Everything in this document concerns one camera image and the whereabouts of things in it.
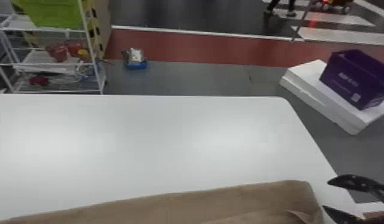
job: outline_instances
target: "red object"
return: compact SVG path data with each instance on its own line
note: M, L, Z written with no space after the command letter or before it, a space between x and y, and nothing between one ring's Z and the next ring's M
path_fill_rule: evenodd
M49 53L50 57L54 57L53 53L56 48L59 46L63 45L62 43L54 42L50 43L49 45L46 46L46 51Z
M71 57L78 57L78 51L83 49L82 41L79 40L68 40L65 44L67 45Z
M38 84L39 86L47 86L49 84L49 80L42 76L32 77L29 79L29 84L32 86Z
M60 45L55 49L55 51L52 53L52 56L54 57L56 62L64 62L67 60L67 47L64 45Z

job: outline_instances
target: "white styrofoam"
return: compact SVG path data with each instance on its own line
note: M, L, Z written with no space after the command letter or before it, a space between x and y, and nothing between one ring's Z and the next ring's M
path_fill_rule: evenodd
M294 95L296 95L298 98L303 100L310 107L313 107L313 109L320 112L329 120L336 123L339 127L341 127L350 135L356 135L362 130L362 129L357 129L354 126L351 126L342 117L340 117L338 114L335 114L332 110L327 108L325 104L323 104L317 98L310 95L308 92L304 91L300 86L293 83L293 81L289 80L287 77L283 77L280 80L280 85L283 86L285 89L291 91Z
M338 114L347 123L359 130L364 129L384 115L384 102L377 107L358 110L322 83L319 78L325 67L325 62L315 60L289 68L285 77L321 101L329 110Z

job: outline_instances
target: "table top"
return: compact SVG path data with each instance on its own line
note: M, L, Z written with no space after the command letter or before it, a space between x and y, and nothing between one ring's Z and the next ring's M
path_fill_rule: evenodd
M362 216L335 176L282 98L0 95L0 220L284 179Z

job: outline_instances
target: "brown fabric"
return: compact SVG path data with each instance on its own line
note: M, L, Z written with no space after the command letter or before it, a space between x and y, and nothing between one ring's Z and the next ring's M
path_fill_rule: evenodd
M134 198L19 217L0 224L322 224L310 185L258 183Z

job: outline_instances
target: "blue container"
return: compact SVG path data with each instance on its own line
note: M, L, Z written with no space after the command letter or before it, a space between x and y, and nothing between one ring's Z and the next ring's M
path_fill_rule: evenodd
M334 52L320 80L359 110L384 100L384 64L356 49Z

